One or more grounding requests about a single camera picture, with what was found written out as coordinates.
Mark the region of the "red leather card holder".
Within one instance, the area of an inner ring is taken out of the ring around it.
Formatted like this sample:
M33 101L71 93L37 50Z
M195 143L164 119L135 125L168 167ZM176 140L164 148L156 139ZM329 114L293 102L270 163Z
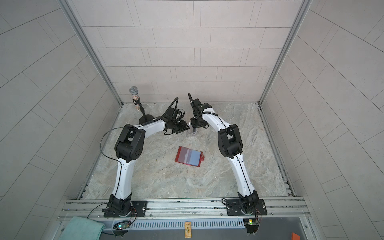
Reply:
M205 156L203 152L180 146L175 162L188 166L200 167L201 162L203 162L204 159Z

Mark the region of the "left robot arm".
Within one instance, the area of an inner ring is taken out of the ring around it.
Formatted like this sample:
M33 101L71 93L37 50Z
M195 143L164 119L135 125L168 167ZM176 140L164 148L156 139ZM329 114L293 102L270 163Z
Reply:
M131 212L132 179L135 164L144 149L145 139L159 132L172 131L172 134L182 133L190 127L183 120L185 111L169 107L160 117L147 117L140 125L127 124L115 144L118 175L113 193L110 195L105 215L127 216Z

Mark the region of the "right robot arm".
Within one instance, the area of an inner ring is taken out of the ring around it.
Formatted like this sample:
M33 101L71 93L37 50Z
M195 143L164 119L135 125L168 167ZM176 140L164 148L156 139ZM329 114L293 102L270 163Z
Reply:
M208 103L201 103L188 94L194 117L191 118L193 129L211 127L218 136L218 148L233 170L240 200L240 207L245 214L256 211L259 195L246 170L243 158L243 141L239 127L223 120Z

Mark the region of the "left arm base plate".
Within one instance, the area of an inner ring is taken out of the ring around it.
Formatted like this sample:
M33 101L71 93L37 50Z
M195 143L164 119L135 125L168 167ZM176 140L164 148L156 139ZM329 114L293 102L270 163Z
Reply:
M105 218L144 217L147 205L147 201L117 200L108 202L107 207L102 209L102 212Z

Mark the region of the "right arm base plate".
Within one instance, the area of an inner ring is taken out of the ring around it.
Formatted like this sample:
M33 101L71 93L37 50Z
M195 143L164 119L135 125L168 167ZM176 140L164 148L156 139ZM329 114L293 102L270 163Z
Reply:
M239 199L222 199L222 204L227 208L228 216L266 216L268 214L265 201L259 199L255 204L247 206L247 210L242 209Z

